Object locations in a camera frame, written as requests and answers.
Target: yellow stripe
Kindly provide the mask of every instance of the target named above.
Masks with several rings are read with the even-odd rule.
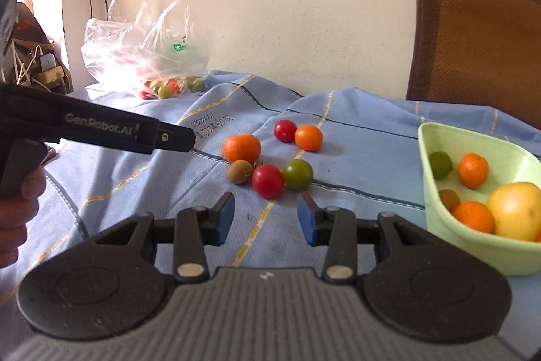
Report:
[[[421,124],[426,123],[426,118],[424,118],[423,114],[420,113],[421,111],[421,104],[420,102],[415,102],[415,113],[421,117]]]
[[[45,259],[46,257],[48,257],[55,249],[57,249],[61,244],[63,244],[66,239],[71,235],[71,233],[68,233],[66,234],[63,238],[61,238],[58,242],[56,242],[52,247],[50,247],[49,249],[45,250],[44,252],[42,252],[38,257],[37,259],[33,262],[33,264],[31,264],[29,266],[29,268],[26,270],[26,272],[24,273],[24,276],[26,276],[34,267],[36,267],[36,265],[41,262],[43,259]],[[9,291],[6,295],[4,295],[3,297],[0,297],[0,307],[3,306],[5,303],[7,303],[7,301],[9,301],[9,299],[11,297],[13,297],[16,293],[17,293],[17,290],[20,286],[20,282],[17,283],[13,289],[11,291]]]
[[[93,201],[103,201],[105,199],[107,199],[108,197],[110,197],[114,192],[116,192],[117,190],[120,190],[122,187],[124,187],[125,185],[127,185],[128,183],[130,183],[131,181],[133,181],[137,176],[139,176],[144,170],[148,169],[148,167],[150,167],[150,163],[144,165],[143,167],[141,167],[139,170],[135,170],[135,172],[132,173],[132,175],[130,177],[128,177],[127,179],[123,180],[123,181],[120,181],[116,186],[114,186],[114,188],[110,191],[108,191],[107,193],[104,193],[102,195],[94,195],[94,196],[89,196],[87,197],[83,203],[80,205],[81,207],[83,207],[84,205],[88,204],[89,202],[93,202]]]
[[[241,81],[238,85],[235,85],[235,87],[233,87],[231,89],[231,91],[229,91],[224,97],[220,98],[219,100],[217,101],[214,101],[212,103],[209,103],[209,104],[206,104],[205,106],[202,106],[200,108],[197,108],[195,111],[192,111],[192,112],[189,112],[189,113],[185,113],[182,117],[180,117],[180,119],[177,121],[177,124],[179,124],[181,121],[185,120],[186,118],[190,118],[192,116],[194,116],[195,114],[199,113],[199,112],[202,112],[202,111],[205,111],[209,108],[212,108],[213,106],[216,106],[218,104],[221,104],[223,103],[224,101],[226,101],[229,97],[231,97],[231,95],[233,95],[236,91],[238,91],[242,86],[244,86],[246,83],[248,83],[249,80],[253,79],[254,76],[253,75],[249,75],[248,77],[246,77],[243,81]]]
[[[223,103],[225,100],[227,100],[234,92],[238,91],[240,89],[241,86],[244,86],[246,83],[248,83],[248,81],[250,79],[254,78],[253,75],[249,75],[248,77],[246,77],[242,82],[240,82],[238,85],[235,85],[231,91],[229,91],[224,97],[220,98],[219,100],[217,101],[214,101],[212,103],[209,103],[209,104],[206,104],[204,106],[201,106],[200,108],[197,108],[195,111],[192,111],[190,113],[187,113],[187,114],[184,114],[178,121],[177,121],[177,124],[179,124],[182,120],[186,119],[186,118],[189,118],[191,116],[194,116],[196,115],[197,113],[201,112],[201,111],[204,111],[206,109],[209,109],[209,108],[212,108],[213,106],[216,106],[217,104],[220,104],[220,103]],[[93,196],[89,196],[87,197],[83,203],[80,205],[81,207],[83,207],[84,205],[88,204],[89,202],[94,202],[94,201],[103,201],[105,199],[108,199],[114,192],[116,192],[117,190],[120,190],[122,187],[124,187],[125,185],[129,184],[131,181],[133,181],[137,176],[139,176],[141,174],[142,171],[148,169],[148,167],[150,166],[150,162],[146,165],[144,165],[143,167],[141,167],[139,170],[136,170],[135,172],[133,172],[133,174],[128,177],[127,179],[125,180],[122,180],[120,181],[117,185],[114,186],[113,189],[111,189],[110,191],[108,191],[107,193],[104,193],[102,195],[93,195]]]
[[[69,150],[69,142],[66,142],[65,146],[58,152],[58,156],[65,154]]]
[[[69,148],[68,148],[68,145],[66,143],[66,145],[62,148],[62,150],[60,150],[59,152],[56,153],[56,156],[53,159],[58,159],[59,157],[64,155],[68,150],[69,150]]]
[[[325,104],[325,111],[323,112],[323,116],[320,118],[319,122],[317,123],[318,128],[320,128],[323,125],[323,123],[325,122],[327,118],[329,109],[331,108],[332,98],[333,98],[333,91],[331,91],[331,93],[327,97],[327,102]],[[304,150],[299,149],[297,153],[295,154],[295,159],[299,159],[303,153],[304,153]],[[261,228],[263,227],[263,224],[267,220],[267,216],[269,215],[275,203],[276,203],[276,200],[271,199],[269,202],[267,202],[267,205],[261,211],[261,213],[259,213],[258,221],[255,223],[255,226],[252,228],[252,231],[250,231],[250,234],[248,235],[248,239],[246,240],[246,242],[244,242],[244,244],[240,247],[231,266],[237,267],[240,265],[240,263],[244,259],[244,256],[246,256],[246,253],[248,252],[248,250],[254,243],[255,238],[258,236],[259,232],[261,231]]]
[[[498,109],[494,109],[494,118],[492,119],[492,127],[490,128],[490,134],[494,133],[496,130],[496,123],[498,122]]]

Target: blue tablecloth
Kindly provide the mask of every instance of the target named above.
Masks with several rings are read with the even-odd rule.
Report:
[[[126,153],[63,142],[60,156],[46,167],[48,187],[39,215],[29,225],[28,242],[16,265],[0,271],[0,356],[30,330],[14,293],[33,266],[132,214],[151,211],[171,218],[194,205],[212,206],[226,191],[236,197],[227,243],[208,247],[211,269],[223,265],[313,266],[323,264],[325,249],[306,245],[296,216],[297,195],[286,191],[275,203],[250,187],[225,179],[224,140],[255,134],[262,160],[281,167],[298,150],[278,142],[279,119],[321,124],[324,144],[302,158],[314,168],[310,194],[320,206],[341,206],[360,218],[393,211],[425,227],[423,182],[417,128],[424,121],[452,124],[506,138],[541,155],[541,133],[489,107],[389,101],[348,88],[301,97],[286,87],[247,74],[214,71],[207,91],[164,101],[143,101],[99,85],[74,94],[98,104],[192,127],[197,141],[190,153]],[[375,262],[370,247],[359,247],[359,271]],[[170,249],[160,249],[156,266],[171,272]],[[513,305],[501,336],[531,356],[541,346],[541,274],[510,280]]]

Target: green plastic bowl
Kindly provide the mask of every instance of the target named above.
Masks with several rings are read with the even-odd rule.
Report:
[[[532,182],[541,188],[541,163],[527,150],[502,139],[439,123],[424,123],[418,129],[423,163],[426,225],[432,234],[499,270],[507,276],[530,275],[541,270],[541,244],[480,233],[465,226],[447,211],[438,192],[456,191],[461,201],[485,203],[491,192],[510,182]],[[453,161],[453,171],[436,181],[428,156],[444,151]],[[460,184],[456,167],[462,156],[474,152],[489,163],[489,178],[478,190]]]

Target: orange cherry tomato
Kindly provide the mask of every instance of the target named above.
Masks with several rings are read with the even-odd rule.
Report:
[[[305,124],[295,131],[295,144],[308,152],[318,151],[323,142],[323,134],[316,126]]]
[[[180,86],[176,79],[170,79],[166,85],[172,90],[173,95],[177,95],[180,92]]]

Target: lime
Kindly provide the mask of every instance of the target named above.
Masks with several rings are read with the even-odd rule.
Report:
[[[303,159],[292,159],[282,170],[286,187],[292,190],[304,190],[314,179],[314,170]]]
[[[453,170],[453,162],[445,152],[434,152],[428,156],[432,174],[436,181],[445,178]]]

